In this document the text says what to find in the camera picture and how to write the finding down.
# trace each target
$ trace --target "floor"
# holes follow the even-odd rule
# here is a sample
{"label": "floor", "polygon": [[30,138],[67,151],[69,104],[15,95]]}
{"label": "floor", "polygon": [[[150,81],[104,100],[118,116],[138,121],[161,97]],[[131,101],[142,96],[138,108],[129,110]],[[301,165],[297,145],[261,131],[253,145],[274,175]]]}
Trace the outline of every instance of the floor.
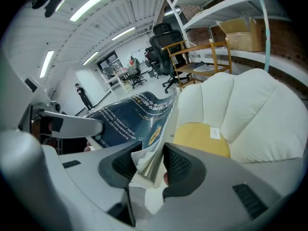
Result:
{"label": "floor", "polygon": [[[128,94],[123,90],[122,87],[120,87],[119,84],[117,84],[113,90],[116,96],[118,97],[118,99],[114,96],[114,94],[110,92],[94,109],[95,110],[100,109],[106,105],[109,105],[111,103],[117,102],[119,100],[125,99],[127,97],[130,97],[132,95],[135,95],[135,94],[138,94],[144,91],[149,91],[153,93],[157,98],[163,99],[171,95],[171,93],[173,92],[173,86],[178,86],[177,84],[172,85],[168,89],[168,93],[166,94],[165,88],[162,86],[162,83],[168,81],[170,76],[160,75],[158,79],[155,77],[151,78],[148,73],[145,73],[142,76],[147,81],[143,81],[142,85],[136,85],[135,89],[130,87],[128,89]],[[78,114],[78,116],[84,116],[87,112],[88,112],[87,109],[84,109],[82,112]]]}

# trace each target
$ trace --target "ceiling light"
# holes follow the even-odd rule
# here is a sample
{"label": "ceiling light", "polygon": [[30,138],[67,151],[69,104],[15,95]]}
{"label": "ceiling light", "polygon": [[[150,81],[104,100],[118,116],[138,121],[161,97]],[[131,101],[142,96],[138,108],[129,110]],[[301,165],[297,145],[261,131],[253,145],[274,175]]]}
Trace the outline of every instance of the ceiling light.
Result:
{"label": "ceiling light", "polygon": [[171,11],[165,13],[165,16],[166,16],[166,15],[170,15],[170,14],[172,14],[172,13],[173,13],[173,11],[171,10]]}
{"label": "ceiling light", "polygon": [[60,3],[59,3],[59,5],[57,6],[57,8],[56,8],[56,12],[59,10],[59,8],[61,7],[61,5],[63,4],[65,2],[65,0],[62,0]]}
{"label": "ceiling light", "polygon": [[49,51],[47,53],[47,56],[45,58],[45,61],[44,61],[43,67],[42,67],[42,71],[41,71],[40,76],[39,76],[40,78],[43,78],[45,76],[48,64],[51,60],[53,53],[54,53],[54,51]]}
{"label": "ceiling light", "polygon": [[126,30],[125,32],[120,33],[118,36],[115,36],[112,40],[116,40],[117,38],[119,38],[119,37],[123,36],[124,34],[126,34],[126,33],[130,32],[130,31],[132,31],[132,30],[135,30],[135,28],[134,28],[134,27],[132,27],[132,28],[130,28],[129,30]]}
{"label": "ceiling light", "polygon": [[96,56],[97,53],[98,53],[98,51],[95,52],[92,56],[90,56],[90,57],[88,58],[88,60],[86,60],[86,61],[84,62],[83,65],[86,65],[94,56]]}
{"label": "ceiling light", "polygon": [[70,18],[71,21],[78,20],[87,10],[93,7],[95,4],[100,2],[101,0],[89,0],[86,4],[84,4],[73,16]]}

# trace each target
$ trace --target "ceiling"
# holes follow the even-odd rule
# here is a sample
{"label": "ceiling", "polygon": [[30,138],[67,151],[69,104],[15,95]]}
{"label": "ceiling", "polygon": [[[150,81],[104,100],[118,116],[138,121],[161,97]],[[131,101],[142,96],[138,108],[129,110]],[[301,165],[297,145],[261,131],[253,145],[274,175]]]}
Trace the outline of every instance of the ceiling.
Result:
{"label": "ceiling", "polygon": [[[8,28],[2,47],[15,71],[56,87],[69,67],[84,63],[94,52],[98,61],[121,44],[149,33],[162,0],[102,0],[76,22],[69,18],[89,0],[66,0],[50,18],[45,10],[25,4]],[[135,27],[118,40],[111,39]],[[39,78],[47,51],[54,50],[44,78]]]}

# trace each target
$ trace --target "label tag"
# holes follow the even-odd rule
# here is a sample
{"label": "label tag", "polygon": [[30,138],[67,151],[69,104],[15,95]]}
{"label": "label tag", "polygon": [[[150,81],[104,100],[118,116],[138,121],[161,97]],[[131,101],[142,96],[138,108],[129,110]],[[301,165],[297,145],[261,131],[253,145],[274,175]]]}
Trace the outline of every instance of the label tag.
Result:
{"label": "label tag", "polygon": [[215,140],[220,140],[219,128],[210,127],[210,138]]}

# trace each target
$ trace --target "metal pole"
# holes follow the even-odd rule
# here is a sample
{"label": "metal pole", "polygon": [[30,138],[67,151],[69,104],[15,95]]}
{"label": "metal pole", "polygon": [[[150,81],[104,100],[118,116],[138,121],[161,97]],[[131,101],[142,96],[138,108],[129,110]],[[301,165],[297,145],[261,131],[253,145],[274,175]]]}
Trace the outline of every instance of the metal pole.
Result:
{"label": "metal pole", "polygon": [[266,72],[268,72],[269,66],[270,66],[270,26],[269,26],[269,18],[268,18],[268,13],[266,11],[264,0],[259,0],[259,1],[261,3],[261,7],[262,7],[262,10],[263,10],[264,22],[265,22],[266,49],[265,49],[264,70]]}
{"label": "metal pole", "polygon": [[178,24],[179,24],[179,26],[180,26],[180,28],[181,28],[181,31],[182,31],[184,40],[186,40],[186,46],[189,48],[189,47],[190,47],[190,43],[189,43],[189,40],[188,40],[186,31],[184,30],[184,25],[183,25],[183,23],[182,23],[182,21],[181,21],[181,18],[180,18],[180,16],[179,16],[178,12],[176,12],[176,10],[175,10],[175,8],[174,8],[174,6],[173,6],[171,0],[166,0],[166,1],[168,2],[170,8],[172,9],[172,11],[173,11],[173,13],[174,13],[174,15],[175,15],[175,17],[176,17],[176,19],[177,19],[177,21],[178,21]]}

